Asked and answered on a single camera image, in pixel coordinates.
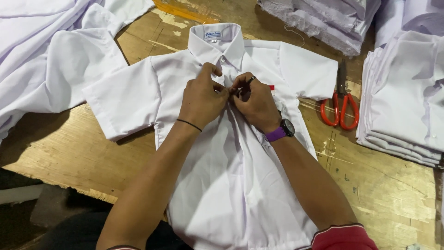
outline wooden table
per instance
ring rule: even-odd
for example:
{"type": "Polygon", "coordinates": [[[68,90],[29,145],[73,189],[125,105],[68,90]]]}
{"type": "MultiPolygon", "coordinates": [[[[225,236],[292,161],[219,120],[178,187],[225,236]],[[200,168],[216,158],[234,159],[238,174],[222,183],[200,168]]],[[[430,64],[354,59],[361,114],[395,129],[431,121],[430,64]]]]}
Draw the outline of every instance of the wooden table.
{"type": "MultiPolygon", "coordinates": [[[[294,45],[300,36],[261,10],[255,0],[156,0],[157,8],[121,31],[116,42],[129,64],[151,55],[187,48],[189,28],[234,22],[244,38],[281,40],[294,45]]],[[[348,88],[359,102],[362,65],[374,44],[373,30],[353,59],[317,39],[290,28],[305,40],[303,48],[348,67],[348,88]]],[[[319,162],[339,184],[380,250],[403,250],[413,243],[440,249],[440,174],[431,168],[362,147],[355,132],[321,121],[319,103],[301,99],[300,110],[319,162]]],[[[26,114],[0,146],[0,166],[42,181],[72,187],[114,203],[155,151],[153,129],[118,143],[105,139],[88,104],[59,114],[26,114]]]]}

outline person's left hand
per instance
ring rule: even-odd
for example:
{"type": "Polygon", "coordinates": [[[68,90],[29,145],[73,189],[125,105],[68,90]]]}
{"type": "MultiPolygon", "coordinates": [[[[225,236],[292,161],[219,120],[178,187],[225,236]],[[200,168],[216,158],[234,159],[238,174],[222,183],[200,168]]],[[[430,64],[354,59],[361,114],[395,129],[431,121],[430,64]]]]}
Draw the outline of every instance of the person's left hand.
{"type": "Polygon", "coordinates": [[[190,122],[200,129],[216,119],[228,99],[228,89],[211,79],[222,71],[211,63],[204,63],[194,80],[189,80],[183,91],[182,106],[178,119],[190,122]]]}

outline purple watch strap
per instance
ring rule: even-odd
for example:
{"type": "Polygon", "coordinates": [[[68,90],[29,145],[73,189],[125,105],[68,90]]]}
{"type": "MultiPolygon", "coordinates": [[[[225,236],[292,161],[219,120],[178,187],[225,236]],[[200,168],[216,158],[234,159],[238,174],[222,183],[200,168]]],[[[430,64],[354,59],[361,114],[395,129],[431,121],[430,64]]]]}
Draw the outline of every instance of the purple watch strap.
{"type": "Polygon", "coordinates": [[[282,127],[279,127],[277,129],[275,129],[273,132],[270,132],[268,134],[266,134],[265,136],[267,137],[268,141],[275,141],[277,139],[281,139],[282,137],[286,136],[287,134],[285,133],[284,129],[282,127]]]}

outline scissors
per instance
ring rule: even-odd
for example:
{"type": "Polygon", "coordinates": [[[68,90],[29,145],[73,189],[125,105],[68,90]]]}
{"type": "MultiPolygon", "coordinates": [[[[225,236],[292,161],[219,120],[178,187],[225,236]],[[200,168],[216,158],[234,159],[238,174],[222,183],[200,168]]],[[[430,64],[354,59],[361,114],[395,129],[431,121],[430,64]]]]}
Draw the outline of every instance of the scissors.
{"type": "Polygon", "coordinates": [[[359,121],[359,109],[356,106],[355,101],[350,93],[347,93],[345,90],[345,76],[347,75],[347,70],[345,68],[345,61],[342,60],[339,69],[337,70],[337,81],[336,81],[336,90],[333,92],[333,107],[334,107],[334,121],[331,122],[327,116],[325,115],[325,103],[328,99],[322,100],[321,102],[321,117],[325,121],[325,123],[329,126],[336,126],[338,124],[341,125],[343,129],[354,129],[358,125],[359,121]],[[341,116],[339,116],[339,105],[337,102],[338,95],[344,98],[344,102],[342,103],[341,116]],[[355,120],[350,126],[345,125],[344,117],[345,111],[347,109],[348,101],[350,100],[350,104],[352,106],[353,112],[355,114],[355,120]]]}

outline black watch face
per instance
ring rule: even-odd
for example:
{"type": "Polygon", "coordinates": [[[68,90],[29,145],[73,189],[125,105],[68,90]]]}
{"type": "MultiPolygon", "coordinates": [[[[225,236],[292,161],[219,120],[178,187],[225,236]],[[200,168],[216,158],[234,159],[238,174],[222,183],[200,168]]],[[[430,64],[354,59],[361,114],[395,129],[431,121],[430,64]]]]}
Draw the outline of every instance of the black watch face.
{"type": "Polygon", "coordinates": [[[296,131],[294,130],[293,123],[291,123],[290,120],[288,120],[288,119],[284,119],[284,123],[285,123],[285,127],[288,129],[288,132],[290,134],[294,135],[294,133],[296,131]]]}

